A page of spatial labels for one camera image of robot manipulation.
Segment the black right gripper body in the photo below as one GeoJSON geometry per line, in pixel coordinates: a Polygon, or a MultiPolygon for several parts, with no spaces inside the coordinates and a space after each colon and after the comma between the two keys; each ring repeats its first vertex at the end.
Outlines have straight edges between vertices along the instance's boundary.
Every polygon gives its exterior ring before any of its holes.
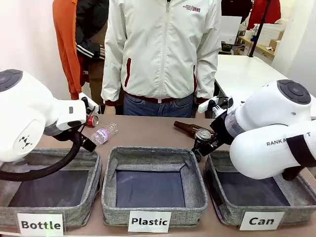
{"type": "Polygon", "coordinates": [[[231,145],[234,140],[234,137],[230,135],[225,126],[225,118],[226,116],[219,116],[213,122],[220,123],[220,132],[215,134],[214,139],[218,140],[218,147],[222,145],[231,145]]]}

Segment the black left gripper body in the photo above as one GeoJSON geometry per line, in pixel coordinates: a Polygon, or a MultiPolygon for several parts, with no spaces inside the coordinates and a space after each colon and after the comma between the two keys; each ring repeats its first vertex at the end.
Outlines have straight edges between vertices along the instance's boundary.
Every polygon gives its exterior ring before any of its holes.
{"type": "Polygon", "coordinates": [[[86,136],[81,134],[80,139],[81,139],[81,147],[84,148],[85,150],[89,152],[93,152],[96,149],[97,145],[86,136]]]}

